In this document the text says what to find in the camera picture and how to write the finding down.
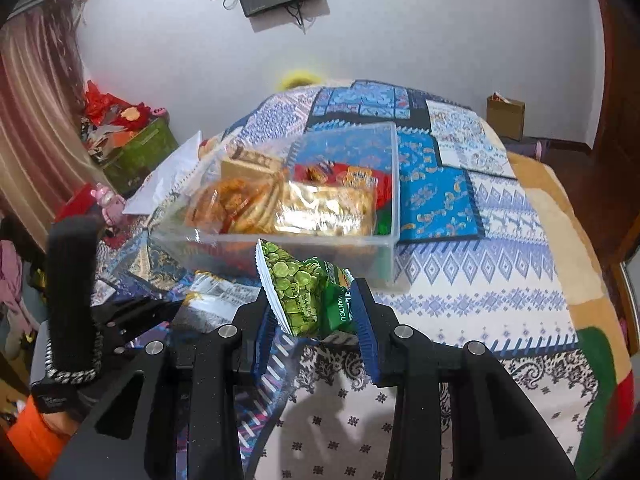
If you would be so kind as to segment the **brown cardboard box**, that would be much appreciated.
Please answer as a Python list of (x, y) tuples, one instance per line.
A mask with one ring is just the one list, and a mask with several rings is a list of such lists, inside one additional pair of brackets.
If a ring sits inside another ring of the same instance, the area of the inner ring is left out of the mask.
[(525, 103), (494, 92), (487, 98), (486, 122), (498, 136), (521, 141), (524, 134)]

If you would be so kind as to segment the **red orange snack bag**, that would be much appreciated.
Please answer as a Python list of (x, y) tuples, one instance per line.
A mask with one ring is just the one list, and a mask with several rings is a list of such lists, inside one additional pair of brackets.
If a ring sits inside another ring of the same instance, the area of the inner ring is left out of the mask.
[(296, 181), (305, 183), (366, 188), (375, 192), (375, 209), (384, 208), (393, 198), (392, 176), (381, 170), (327, 160), (313, 165), (297, 164), (293, 174)]

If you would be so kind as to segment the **clear plastic storage bin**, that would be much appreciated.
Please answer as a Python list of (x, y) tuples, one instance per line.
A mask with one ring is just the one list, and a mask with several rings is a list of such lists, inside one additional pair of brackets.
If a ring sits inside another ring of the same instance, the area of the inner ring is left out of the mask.
[(189, 270), (254, 276), (265, 240), (385, 286), (399, 240), (398, 165), (391, 122), (230, 139), (201, 160), (151, 236)]

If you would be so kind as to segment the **yellow foam tube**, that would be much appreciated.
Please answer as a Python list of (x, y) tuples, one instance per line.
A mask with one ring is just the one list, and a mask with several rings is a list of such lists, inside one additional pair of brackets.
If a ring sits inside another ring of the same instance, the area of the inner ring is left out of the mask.
[(280, 91), (293, 90), (295, 88), (316, 86), (322, 84), (323, 78), (309, 70), (290, 70), (285, 73), (278, 83)]

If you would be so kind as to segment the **red flower plush toy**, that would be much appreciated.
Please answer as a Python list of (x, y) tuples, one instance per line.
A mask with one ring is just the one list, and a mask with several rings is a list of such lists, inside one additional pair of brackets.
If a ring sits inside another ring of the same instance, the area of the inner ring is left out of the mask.
[(141, 131), (151, 122), (160, 118), (168, 122), (169, 114), (166, 108), (151, 108), (140, 103), (120, 110), (111, 121), (111, 125), (122, 127), (127, 131)]

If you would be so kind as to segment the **green storage box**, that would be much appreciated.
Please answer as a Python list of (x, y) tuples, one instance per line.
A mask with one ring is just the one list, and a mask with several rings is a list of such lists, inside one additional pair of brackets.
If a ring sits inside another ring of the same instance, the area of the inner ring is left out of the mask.
[(120, 195), (134, 192), (175, 149), (178, 142), (164, 118), (156, 118), (102, 165), (102, 171)]

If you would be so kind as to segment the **white plastic bag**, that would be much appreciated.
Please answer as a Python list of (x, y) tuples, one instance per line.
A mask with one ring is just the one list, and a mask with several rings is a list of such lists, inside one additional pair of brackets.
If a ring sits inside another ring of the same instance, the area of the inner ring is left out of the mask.
[(171, 192), (177, 192), (198, 166), (201, 131), (181, 144), (146, 177), (137, 192), (126, 200), (122, 211), (130, 216), (148, 216)]

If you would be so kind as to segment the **green pea snack bag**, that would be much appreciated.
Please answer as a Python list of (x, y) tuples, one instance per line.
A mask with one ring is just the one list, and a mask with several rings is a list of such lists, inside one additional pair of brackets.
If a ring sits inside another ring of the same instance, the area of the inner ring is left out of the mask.
[(256, 243), (255, 262), (270, 307), (288, 334), (322, 340), (356, 333), (349, 270), (318, 257), (298, 260), (266, 240)]

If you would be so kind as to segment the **clear bag orange pastry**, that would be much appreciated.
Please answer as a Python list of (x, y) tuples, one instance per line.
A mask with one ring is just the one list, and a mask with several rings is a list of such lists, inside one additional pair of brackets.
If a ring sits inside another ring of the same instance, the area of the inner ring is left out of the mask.
[(189, 200), (183, 224), (213, 234), (273, 231), (285, 178), (230, 178), (202, 186)]

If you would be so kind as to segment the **striped brown curtain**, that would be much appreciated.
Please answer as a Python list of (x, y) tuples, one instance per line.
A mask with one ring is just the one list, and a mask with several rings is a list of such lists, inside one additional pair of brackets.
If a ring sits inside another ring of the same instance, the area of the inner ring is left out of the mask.
[(103, 171), (80, 140), (84, 73), (73, 0), (44, 0), (1, 27), (1, 210), (39, 246), (56, 214)]

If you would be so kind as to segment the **pink plush toy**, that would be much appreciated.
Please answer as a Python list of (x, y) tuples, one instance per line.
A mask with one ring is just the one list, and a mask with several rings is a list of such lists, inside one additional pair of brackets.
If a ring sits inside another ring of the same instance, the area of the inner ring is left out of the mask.
[(90, 194), (100, 207), (105, 224), (110, 228), (120, 226), (124, 218), (126, 200), (110, 186), (101, 183), (98, 183)]

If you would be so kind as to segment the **white barcode snack bag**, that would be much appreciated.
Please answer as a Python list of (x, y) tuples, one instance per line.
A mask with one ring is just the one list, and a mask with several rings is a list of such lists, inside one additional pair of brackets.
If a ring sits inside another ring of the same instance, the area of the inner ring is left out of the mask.
[(255, 301), (259, 286), (252, 281), (229, 281), (207, 271), (196, 271), (185, 276), (170, 292), (171, 298), (181, 300), (170, 326), (209, 334), (229, 324), (243, 304)]

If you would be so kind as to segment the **patchwork patterned bedspread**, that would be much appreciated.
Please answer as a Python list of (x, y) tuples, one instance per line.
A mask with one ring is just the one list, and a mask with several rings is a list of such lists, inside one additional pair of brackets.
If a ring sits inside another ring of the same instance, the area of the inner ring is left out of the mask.
[[(367, 120), (395, 124), (407, 197), (375, 298), (440, 344), (495, 351), (578, 477), (593, 478), (630, 370), (600, 262), (553, 170), (509, 153), (472, 110), (367, 80), (278, 93), (214, 136), (180, 183), (213, 180), (226, 148), (282, 154)], [(242, 464), (254, 479), (381, 478), (394, 404), (355, 352), (280, 336), (241, 403)]]

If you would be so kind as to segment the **golden cracker pack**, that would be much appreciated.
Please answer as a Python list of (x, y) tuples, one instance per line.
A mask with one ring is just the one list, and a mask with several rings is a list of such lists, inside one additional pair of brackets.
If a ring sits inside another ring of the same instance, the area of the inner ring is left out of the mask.
[(375, 195), (366, 188), (285, 183), (273, 231), (309, 236), (369, 236)]

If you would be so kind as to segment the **brown wooden door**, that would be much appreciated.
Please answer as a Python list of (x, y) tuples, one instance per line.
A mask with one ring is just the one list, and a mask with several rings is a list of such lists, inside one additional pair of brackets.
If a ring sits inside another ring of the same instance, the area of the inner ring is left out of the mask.
[(605, 166), (605, 223), (598, 252), (608, 264), (630, 252), (639, 217), (639, 23), (618, 0), (598, 0), (604, 87), (596, 157)]

